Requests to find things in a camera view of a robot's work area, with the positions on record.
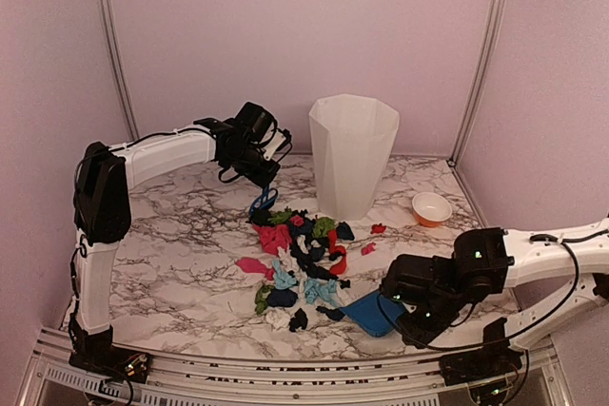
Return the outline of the blue hand brush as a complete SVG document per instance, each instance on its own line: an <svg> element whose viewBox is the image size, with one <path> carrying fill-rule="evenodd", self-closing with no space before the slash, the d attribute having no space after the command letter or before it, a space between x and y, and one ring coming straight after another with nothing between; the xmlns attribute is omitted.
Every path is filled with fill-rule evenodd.
<svg viewBox="0 0 609 406"><path fill-rule="evenodd" d="M267 185L261 190L260 195L251 203L247 210L247 215L251 219L259 210L268 211L275 203L279 196L277 188Z"/></svg>

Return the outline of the blue plastic dustpan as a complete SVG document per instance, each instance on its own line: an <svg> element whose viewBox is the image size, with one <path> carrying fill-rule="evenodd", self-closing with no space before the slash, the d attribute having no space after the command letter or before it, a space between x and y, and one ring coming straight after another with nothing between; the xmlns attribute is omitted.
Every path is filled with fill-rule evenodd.
<svg viewBox="0 0 609 406"><path fill-rule="evenodd" d="M397 318L406 312L400 302L385 298L379 291L371 292L340 310L373 338L391 333Z"/></svg>

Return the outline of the small red paper scrap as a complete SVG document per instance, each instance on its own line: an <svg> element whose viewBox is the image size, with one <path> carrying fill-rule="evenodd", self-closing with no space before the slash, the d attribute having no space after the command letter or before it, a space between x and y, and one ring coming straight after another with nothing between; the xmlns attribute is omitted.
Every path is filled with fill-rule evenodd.
<svg viewBox="0 0 609 406"><path fill-rule="evenodd" d="M363 256L366 256L366 255L373 253L375 250L376 250L376 243L371 242L361 249L361 254Z"/></svg>

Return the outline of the black paper scrap back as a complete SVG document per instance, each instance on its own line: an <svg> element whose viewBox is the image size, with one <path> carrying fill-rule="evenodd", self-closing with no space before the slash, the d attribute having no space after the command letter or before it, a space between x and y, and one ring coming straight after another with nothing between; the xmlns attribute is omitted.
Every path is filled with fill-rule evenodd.
<svg viewBox="0 0 609 406"><path fill-rule="evenodd" d="M271 212L264 208L255 208L249 214L249 222L257 226L273 226L271 218Z"/></svg>

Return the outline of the pink paper scrap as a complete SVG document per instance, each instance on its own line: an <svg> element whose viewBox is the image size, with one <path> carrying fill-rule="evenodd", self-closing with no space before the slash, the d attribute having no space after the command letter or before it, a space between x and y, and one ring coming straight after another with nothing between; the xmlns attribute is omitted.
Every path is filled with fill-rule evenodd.
<svg viewBox="0 0 609 406"><path fill-rule="evenodd" d="M248 274L261 274L267 280L273 280L274 269L262 263L261 261L249 257L243 257L238 259L235 264L244 272Z"/></svg>

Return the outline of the light blue paper scrap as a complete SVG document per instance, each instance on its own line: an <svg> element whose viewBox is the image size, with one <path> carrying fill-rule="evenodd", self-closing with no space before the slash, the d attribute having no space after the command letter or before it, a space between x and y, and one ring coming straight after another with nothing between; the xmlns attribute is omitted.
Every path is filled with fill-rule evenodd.
<svg viewBox="0 0 609 406"><path fill-rule="evenodd" d="M276 289L285 290L297 285L296 278L283 269L279 260L272 261L272 268Z"/></svg>

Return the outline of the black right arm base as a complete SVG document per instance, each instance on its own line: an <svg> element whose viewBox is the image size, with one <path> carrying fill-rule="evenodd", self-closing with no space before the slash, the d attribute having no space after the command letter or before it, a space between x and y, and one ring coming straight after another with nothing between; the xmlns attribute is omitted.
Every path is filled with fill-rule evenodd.
<svg viewBox="0 0 609 406"><path fill-rule="evenodd" d="M504 340L506 322L507 318L499 318L484 327L482 347L440 358L446 386L498 377L522 368L522 353L512 350Z"/></svg>

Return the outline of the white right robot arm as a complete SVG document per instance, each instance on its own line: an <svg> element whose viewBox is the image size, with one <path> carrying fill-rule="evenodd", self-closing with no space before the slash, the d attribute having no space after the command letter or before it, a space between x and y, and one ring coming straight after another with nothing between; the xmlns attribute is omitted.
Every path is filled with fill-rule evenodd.
<svg viewBox="0 0 609 406"><path fill-rule="evenodd" d="M467 304L476 305L537 280L566 277L557 292L532 307L485 327L471 366L490 376L508 360L508 348L528 349L578 314L608 302L608 221L554 229L547 233L474 229L454 241L450 257L402 254L393 260L380 294L406 306L392 326L407 345L435 350L434 340L449 329Z"/></svg>

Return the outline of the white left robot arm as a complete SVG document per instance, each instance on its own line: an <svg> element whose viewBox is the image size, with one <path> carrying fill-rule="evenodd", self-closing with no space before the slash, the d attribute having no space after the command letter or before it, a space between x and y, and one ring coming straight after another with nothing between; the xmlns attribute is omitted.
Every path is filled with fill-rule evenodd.
<svg viewBox="0 0 609 406"><path fill-rule="evenodd" d="M110 327L114 258L131 226L130 191L179 168L215 163L232 181L267 189L280 169L277 153L292 147L291 133L262 106L245 103L224 121L192 124L119 145L90 144L77 165L73 205L77 228L74 320L89 335Z"/></svg>

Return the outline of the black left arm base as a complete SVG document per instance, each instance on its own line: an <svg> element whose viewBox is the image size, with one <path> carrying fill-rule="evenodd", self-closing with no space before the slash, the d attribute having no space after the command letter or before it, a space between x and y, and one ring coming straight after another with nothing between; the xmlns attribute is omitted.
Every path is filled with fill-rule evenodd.
<svg viewBox="0 0 609 406"><path fill-rule="evenodd" d="M101 333L91 334L76 319L71 319L68 330L72 343L70 366L137 383L147 381L151 354L116 346L112 326Z"/></svg>

